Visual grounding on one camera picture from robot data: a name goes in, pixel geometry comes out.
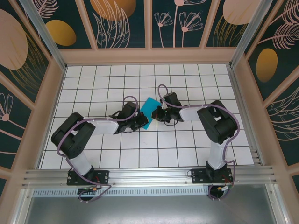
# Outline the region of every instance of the purple cable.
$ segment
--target purple cable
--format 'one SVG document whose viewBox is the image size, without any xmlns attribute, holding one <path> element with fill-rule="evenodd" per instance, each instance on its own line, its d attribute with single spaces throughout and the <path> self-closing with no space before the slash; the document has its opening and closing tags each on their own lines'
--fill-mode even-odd
<svg viewBox="0 0 299 224">
<path fill-rule="evenodd" d="M 222 159 L 223 159 L 223 161 L 224 161 L 225 163 L 233 163 L 233 167 L 234 167 L 234 168 L 233 168 L 234 175 L 233 175 L 233 182 L 232 182 L 232 186 L 233 186 L 233 185 L 234 185 L 234 182 L 235 182 L 235 161 L 234 161 L 234 160 L 232 160 L 232 161 L 226 161 L 225 156 L 226 156 L 226 150 L 227 150 L 227 148 L 228 148 L 228 144 L 229 144 L 232 140 L 234 140 L 234 139 L 238 136 L 238 134 L 240 133 L 240 124 L 239 124 L 239 121 L 237 120 L 237 118 L 234 116 L 234 114 L 233 114 L 232 112 L 230 112 L 230 111 L 227 110 L 226 108 L 224 108 L 224 107 L 222 107 L 222 106 L 214 105 L 214 104 L 201 104 L 201 105 L 175 106 L 175 105 L 172 105 L 172 104 L 170 104 L 170 103 L 167 103 L 167 102 L 163 99 L 163 97 L 161 96 L 161 94 L 160 94 L 160 88 L 161 88 L 161 86 L 164 87 L 164 88 L 166 89 L 166 94 L 168 94 L 167 86 L 164 85 L 164 84 L 160 84 L 160 85 L 158 86 L 158 95 L 159 95 L 160 99 L 162 100 L 162 102 L 165 103 L 165 104 L 167 104 L 168 106 L 175 107 L 175 108 L 180 108 L 180 109 L 182 109 L 182 108 L 190 108 L 190 107 L 199 107 L 199 106 L 203 106 L 203 107 L 211 106 L 211 107 L 219 108 L 219 109 L 225 111 L 226 113 L 228 113 L 231 117 L 233 117 L 233 119 L 234 119 L 235 122 L 237 123 L 237 132 L 236 132 L 236 134 L 235 134 L 231 139 L 229 139 L 229 140 L 226 142 L 226 144 L 225 144 L 225 146 L 224 146 L 224 149 L 223 149 L 223 155 L 222 155 Z M 210 185 L 210 186 L 209 186 L 209 189 L 208 189 L 208 196 L 209 196 L 209 198 L 211 198 L 212 200 L 214 200 L 214 199 L 217 199 L 217 198 L 214 197 L 213 195 L 211 195 L 211 193 L 210 193 L 212 187 L 213 187 L 213 185 Z M 228 190 L 228 192 L 227 192 L 224 196 L 222 196 L 221 198 L 223 199 L 223 198 L 227 197 L 227 195 L 228 195 L 229 192 L 230 192 L 230 190 Z"/>
<path fill-rule="evenodd" d="M 138 101 L 137 101 L 137 99 L 136 99 L 135 97 L 133 97 L 133 96 L 126 96 L 126 97 L 123 99 L 123 105 L 124 105 L 124 102 L 125 102 L 125 100 L 126 100 L 127 98 L 133 98 L 133 99 L 135 100 L 135 102 L 136 102 L 136 109 L 135 109 L 134 113 L 133 113 L 131 116 L 129 116 L 129 117 L 125 118 L 125 119 L 111 119 L 111 118 L 88 118 L 88 119 L 83 119 L 82 121 L 76 123 L 76 124 L 75 124 L 75 125 L 74 125 L 74 126 L 73 126 L 73 127 L 72 127 L 72 128 L 65 134 L 65 135 L 64 135 L 64 137 L 61 139 L 61 141 L 59 142 L 59 144 L 58 144 L 58 146 L 57 146 L 57 154 L 60 155 L 60 156 L 62 156 L 62 157 L 66 157 L 66 155 L 64 155 L 64 154 L 62 154 L 62 153 L 59 152 L 62 143 L 64 142 L 64 140 L 66 139 L 66 137 L 67 137 L 67 136 L 68 136 L 68 135 L 69 135 L 69 134 L 76 128 L 76 127 L 78 127 L 79 125 L 81 125 L 81 124 L 84 123 L 84 122 L 94 121 L 94 120 L 112 120 L 112 121 L 122 122 L 122 121 L 126 121 L 126 120 L 129 120 L 130 118 L 134 117 L 135 114 L 136 114 L 137 111 L 138 111 Z M 85 193 L 85 192 L 87 192 L 87 191 L 82 191 L 82 192 L 79 194 L 79 199 L 81 200 L 81 202 L 84 202 L 84 203 L 94 202 L 94 201 L 96 201 L 97 199 L 99 199 L 103 194 L 105 194 L 105 193 L 111 188 L 111 185 L 110 185 L 110 184 L 96 183 L 96 182 L 93 182 L 93 181 L 90 181 L 90 180 L 86 179 L 85 177 L 83 177 L 83 176 L 82 176 L 82 175 L 81 175 L 81 174 L 74 168 L 74 166 L 72 165 L 71 161 L 70 161 L 68 158 L 66 158 L 66 161 L 67 161 L 67 163 L 70 165 L 70 167 L 76 172 L 76 174 L 77 174 L 80 178 L 82 178 L 83 180 L 85 180 L 86 182 L 91 183 L 91 184 L 96 185 L 96 186 L 104 186 L 104 187 L 108 187 L 108 188 L 107 188 L 106 190 L 104 190 L 99 196 L 96 196 L 96 197 L 92 198 L 92 199 L 89 200 L 89 201 L 83 201 L 83 200 L 81 199 L 82 194 Z"/>
</svg>

